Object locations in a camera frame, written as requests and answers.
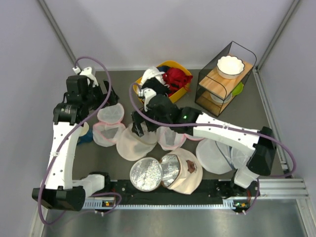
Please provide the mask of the beige mesh bag with glasses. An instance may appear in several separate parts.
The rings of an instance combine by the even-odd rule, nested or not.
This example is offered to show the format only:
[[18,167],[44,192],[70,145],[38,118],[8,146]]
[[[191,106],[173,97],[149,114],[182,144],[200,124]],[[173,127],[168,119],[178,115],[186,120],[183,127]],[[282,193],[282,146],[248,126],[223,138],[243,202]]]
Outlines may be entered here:
[[158,140],[155,132],[149,132],[144,123],[141,124],[144,135],[139,137],[132,132],[133,123],[122,132],[116,148],[118,154],[125,160],[137,161],[144,158],[156,146]]

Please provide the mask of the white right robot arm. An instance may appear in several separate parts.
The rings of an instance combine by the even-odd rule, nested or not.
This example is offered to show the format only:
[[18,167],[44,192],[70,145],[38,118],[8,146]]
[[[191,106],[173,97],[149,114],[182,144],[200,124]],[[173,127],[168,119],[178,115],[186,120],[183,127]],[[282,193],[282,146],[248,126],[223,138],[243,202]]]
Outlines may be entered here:
[[230,183],[235,195],[243,195],[259,176],[270,176],[277,145],[273,131],[246,129],[229,125],[192,107],[179,108],[161,94],[145,98],[142,108],[131,113],[132,132],[144,135],[142,124],[148,131],[169,127],[177,133],[211,139],[223,143],[246,155],[246,161],[237,168]]

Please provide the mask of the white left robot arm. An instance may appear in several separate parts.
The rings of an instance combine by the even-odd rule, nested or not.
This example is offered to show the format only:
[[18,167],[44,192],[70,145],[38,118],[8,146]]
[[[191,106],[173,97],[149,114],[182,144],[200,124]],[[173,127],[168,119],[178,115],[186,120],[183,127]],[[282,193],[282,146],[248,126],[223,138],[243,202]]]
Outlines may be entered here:
[[43,189],[34,188],[32,198],[47,209],[80,211],[85,199],[95,192],[108,195],[112,184],[107,173],[92,172],[74,181],[73,163],[83,124],[91,110],[114,105],[118,96],[104,94],[95,76],[74,75],[66,80],[67,92],[53,110],[53,143],[49,173]]

